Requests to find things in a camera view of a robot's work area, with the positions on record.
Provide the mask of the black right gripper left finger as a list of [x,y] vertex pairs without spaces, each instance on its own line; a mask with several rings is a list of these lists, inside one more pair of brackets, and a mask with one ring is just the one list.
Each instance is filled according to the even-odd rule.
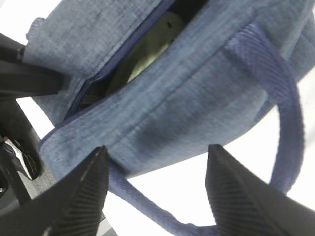
[[19,206],[1,213],[2,236],[95,236],[108,191],[108,153],[95,148],[75,169],[34,199],[9,154],[0,152],[0,171]]

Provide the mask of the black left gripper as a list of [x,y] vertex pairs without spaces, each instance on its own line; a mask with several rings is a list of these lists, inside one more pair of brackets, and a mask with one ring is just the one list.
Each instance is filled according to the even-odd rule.
[[39,137],[15,100],[0,102],[0,214],[35,199],[45,191]]

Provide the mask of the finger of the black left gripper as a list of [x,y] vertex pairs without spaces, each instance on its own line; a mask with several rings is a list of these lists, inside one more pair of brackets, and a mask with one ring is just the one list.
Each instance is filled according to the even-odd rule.
[[1,96],[42,96],[57,94],[64,75],[51,69],[23,63],[25,45],[0,35]]

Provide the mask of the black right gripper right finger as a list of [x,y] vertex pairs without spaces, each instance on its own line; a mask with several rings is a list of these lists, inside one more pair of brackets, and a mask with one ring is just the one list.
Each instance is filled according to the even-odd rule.
[[209,145],[207,197],[220,236],[314,236],[315,212],[266,184],[221,145]]

